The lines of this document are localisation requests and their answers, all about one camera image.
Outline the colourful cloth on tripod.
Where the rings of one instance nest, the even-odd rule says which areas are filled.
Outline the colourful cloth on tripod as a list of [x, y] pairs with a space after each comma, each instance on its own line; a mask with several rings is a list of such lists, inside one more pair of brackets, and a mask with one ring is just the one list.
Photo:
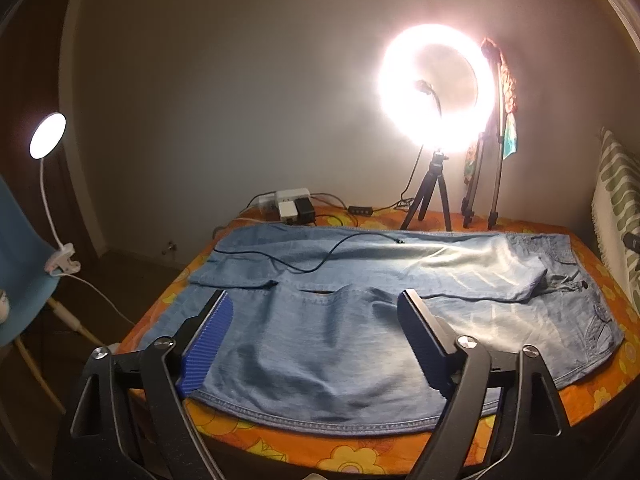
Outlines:
[[[486, 52], [494, 49], [498, 52], [500, 67], [500, 82], [504, 101], [504, 118], [506, 118], [506, 126], [504, 127], [504, 148], [503, 159], [516, 153], [518, 150], [518, 132], [516, 131], [515, 113], [518, 109], [518, 100], [516, 99], [516, 80], [513, 77], [510, 67], [506, 64], [506, 57], [499, 49], [494, 40], [486, 37], [480, 44], [480, 47]], [[465, 154], [464, 161], [464, 184], [470, 185], [473, 175], [475, 163], [477, 161], [477, 148], [472, 146]]]

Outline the white clip desk lamp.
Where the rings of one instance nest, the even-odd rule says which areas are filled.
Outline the white clip desk lamp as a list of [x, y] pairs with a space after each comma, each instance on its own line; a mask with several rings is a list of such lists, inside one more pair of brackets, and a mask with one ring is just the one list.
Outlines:
[[38, 162], [38, 186], [41, 203], [54, 241], [52, 255], [44, 264], [44, 270], [52, 278], [68, 278], [78, 274], [81, 269], [81, 264], [76, 258], [74, 244], [66, 242], [58, 229], [55, 210], [52, 207], [53, 188], [49, 182], [48, 174], [49, 159], [62, 143], [66, 127], [65, 115], [61, 112], [51, 112], [37, 122], [28, 142], [28, 154], [32, 160]]

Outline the orange floral bed sheet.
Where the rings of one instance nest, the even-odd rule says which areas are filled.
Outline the orange floral bed sheet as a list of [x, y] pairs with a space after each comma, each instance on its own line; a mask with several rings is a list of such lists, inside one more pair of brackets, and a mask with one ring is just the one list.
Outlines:
[[[390, 229], [399, 222], [399, 211], [386, 211], [369, 219], [361, 219], [360, 226]], [[217, 232], [214, 242], [218, 242], [238, 226], [248, 226], [249, 223], [240, 217], [232, 220], [228, 228]], [[623, 401], [623, 391], [639, 376], [639, 315], [600, 259], [567, 228], [524, 220], [499, 219], [497, 230], [570, 234], [575, 255], [596, 281], [597, 288], [612, 311], [615, 323], [623, 331], [623, 343], [608, 362], [560, 392], [572, 426], [583, 420], [594, 422], [596, 415], [593, 414], [597, 414], [603, 407], [612, 408], [614, 400]], [[137, 349], [145, 333], [186, 288], [191, 274], [204, 264], [205, 256], [210, 253], [214, 242], [210, 242], [158, 297], [124, 338], [118, 353]], [[226, 444], [231, 451], [249, 452], [276, 462], [350, 474], [406, 474], [426, 445], [427, 439], [431, 437], [429, 432], [388, 438], [315, 437], [254, 425], [198, 401], [186, 401], [186, 409], [212, 451], [214, 448], [222, 449], [222, 445]], [[465, 465], [477, 465], [484, 458], [494, 421], [494, 416], [487, 416], [478, 423]]]

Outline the light blue denim pants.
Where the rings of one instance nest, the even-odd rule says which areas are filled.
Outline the light blue denim pants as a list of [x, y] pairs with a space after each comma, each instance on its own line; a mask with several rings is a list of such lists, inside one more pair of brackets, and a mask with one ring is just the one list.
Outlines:
[[194, 398], [288, 431], [382, 436], [432, 429], [430, 387], [397, 316], [412, 289], [460, 335], [537, 347], [555, 385], [606, 362], [624, 336], [561, 234], [425, 233], [250, 224], [223, 237], [142, 337], [173, 335], [215, 290], [228, 332]]

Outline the white power strip with adapters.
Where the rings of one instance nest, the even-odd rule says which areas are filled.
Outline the white power strip with adapters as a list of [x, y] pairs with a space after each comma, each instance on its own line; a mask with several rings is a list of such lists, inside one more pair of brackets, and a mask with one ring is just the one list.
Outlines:
[[270, 220], [291, 226], [306, 226], [316, 221], [316, 208], [306, 188], [268, 192], [258, 196], [255, 203]]

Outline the green white patterned blanket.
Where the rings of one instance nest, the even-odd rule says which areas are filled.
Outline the green white patterned blanket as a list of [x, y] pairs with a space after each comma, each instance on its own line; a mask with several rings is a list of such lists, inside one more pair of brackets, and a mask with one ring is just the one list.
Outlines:
[[591, 217], [603, 263], [639, 312], [639, 155], [601, 133]]

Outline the blue chair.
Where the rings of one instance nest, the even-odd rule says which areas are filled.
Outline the blue chair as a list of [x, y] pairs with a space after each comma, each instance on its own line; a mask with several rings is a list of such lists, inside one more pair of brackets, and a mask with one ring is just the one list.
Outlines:
[[58, 278], [50, 275], [44, 265], [54, 249], [34, 230], [9, 187], [1, 185], [1, 344], [10, 344], [22, 357], [32, 376], [60, 413], [65, 408], [40, 368], [26, 349], [22, 333], [40, 311], [49, 307], [73, 332], [84, 336], [99, 347], [102, 342], [71, 314], [53, 293]]

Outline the small black tripod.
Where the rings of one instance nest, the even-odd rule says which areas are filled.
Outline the small black tripod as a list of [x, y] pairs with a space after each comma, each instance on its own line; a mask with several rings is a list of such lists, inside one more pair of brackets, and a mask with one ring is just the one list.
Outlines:
[[442, 218], [445, 222], [445, 230], [452, 231], [449, 198], [446, 180], [444, 176], [444, 162], [448, 159], [442, 152], [435, 152], [432, 156], [427, 172], [420, 184], [420, 188], [416, 193], [404, 221], [400, 225], [401, 231], [408, 229], [414, 216], [418, 216], [419, 221], [423, 221], [428, 206], [430, 206], [435, 188], [439, 189], [440, 202], [442, 203]]

